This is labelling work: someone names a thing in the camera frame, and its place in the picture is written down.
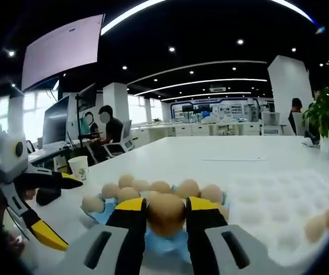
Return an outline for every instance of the green plant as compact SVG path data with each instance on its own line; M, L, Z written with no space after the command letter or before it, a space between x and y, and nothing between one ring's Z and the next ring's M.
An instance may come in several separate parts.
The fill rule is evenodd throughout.
M322 137L329 136L329 87L324 88L316 101L303 114L303 123L306 121L319 130Z

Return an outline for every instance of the potted plant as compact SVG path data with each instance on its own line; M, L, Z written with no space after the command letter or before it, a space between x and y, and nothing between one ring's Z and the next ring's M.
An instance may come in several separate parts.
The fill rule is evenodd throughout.
M329 154L329 87L324 88L315 102L305 111L304 125L306 121L319 130L320 150Z

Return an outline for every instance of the blue egg tray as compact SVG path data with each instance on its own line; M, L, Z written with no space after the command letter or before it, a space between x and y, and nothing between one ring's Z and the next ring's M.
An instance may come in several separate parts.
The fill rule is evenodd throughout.
M141 196L145 196L147 191L140 192ZM223 205L229 209L229 206L226 204L226 194L223 192ZM87 213L83 210L83 212L91 217L92 219L96 220L98 223L105 225L111 216L112 212L114 211L115 207L117 206L116 199L104 199L105 201L105 210L103 213L96 213L91 212ZM170 236L168 238L163 238L155 235L149 227L146 228L145 233L145 248L151 249L155 253L160 256L166 255L170 252L177 251L179 256L185 261L191 264L191 259L189 257L189 252L187 248L187 232L180 230L175 235Z

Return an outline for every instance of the curved light strip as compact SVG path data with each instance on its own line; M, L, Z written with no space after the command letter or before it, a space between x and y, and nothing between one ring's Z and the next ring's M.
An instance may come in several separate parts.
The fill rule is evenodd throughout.
M224 93L202 93L200 95L191 95L191 96L177 96L171 97L170 99L162 99L161 101L173 100L173 99L186 99L187 97L196 97L196 96L217 96L217 95L249 95L251 92L224 92Z
M255 79L255 78L224 78L224 79L210 79L210 80L200 80L200 81L194 81L194 82L186 82L186 83L180 83L180 84L175 84L171 86L165 86L157 89L152 89L149 91L137 93L134 96L140 96L143 95L144 93L151 93L159 90L164 90L168 88L174 88L174 87L179 87L179 86L184 86L184 85L190 85L190 84L198 84L198 83L207 83L207 82L218 82L218 81L262 81L262 82L267 82L266 79Z
M147 7L151 7L155 4L158 4L158 3L161 3L164 1L166 1L166 0L148 0L144 3L137 5L136 7L133 7L132 9L122 13L121 15L116 17L114 20L109 22L106 26L104 26L101 29L101 36L103 36L106 32L108 32L110 29L115 27L117 24L121 23L123 20L129 18L131 15L134 15L134 14L138 13L139 11L146 9Z
M106 26L104 26L101 29L101 36L103 36L106 32L108 32L110 29L112 29L113 27L115 27L116 25L118 25L119 23L121 23L123 20L129 18L130 16L138 13L139 11L142 11L148 7L151 7L153 5L156 5L158 3L164 2L166 0L148 0L144 3L141 3L135 7L133 7L132 9L129 9L128 11L125 11L124 13L122 13L121 15L119 15L118 17L116 17L114 20L112 20L111 22L109 22ZM308 19L309 21L315 23L315 21L308 15L306 14L303 10L301 10L300 8L298 8L297 6L285 1L285 0L271 0L272 2L278 3L280 5L283 5L297 13L299 13L301 16L305 17L306 19Z
M127 85L131 85L134 84L135 82L139 82L141 80L153 77L153 76L158 76L160 74L163 73L169 73L169 72L173 72L174 70L182 70L182 69L186 69L186 68L191 68L191 67L198 67L198 66L206 66L206 65L213 65L213 64L223 64L223 63L258 63L258 64L267 64L266 61L254 61L254 60L222 60L222 61L211 61L211 62L204 62L204 63L197 63L197 64L192 64L192 65L186 65L186 66L182 66L182 67L176 67L170 70L164 70L162 72L159 73L155 73L155 74L151 74L150 76L145 76L142 77L140 79L134 80L130 83L128 83Z

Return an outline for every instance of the man in black shirt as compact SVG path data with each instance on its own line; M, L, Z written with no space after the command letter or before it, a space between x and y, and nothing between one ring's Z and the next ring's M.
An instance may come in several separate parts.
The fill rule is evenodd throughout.
M121 141L121 132L123 128L122 122L113 117L113 110L110 105L103 106L98 112L102 123L106 124L106 139L101 141L101 144Z

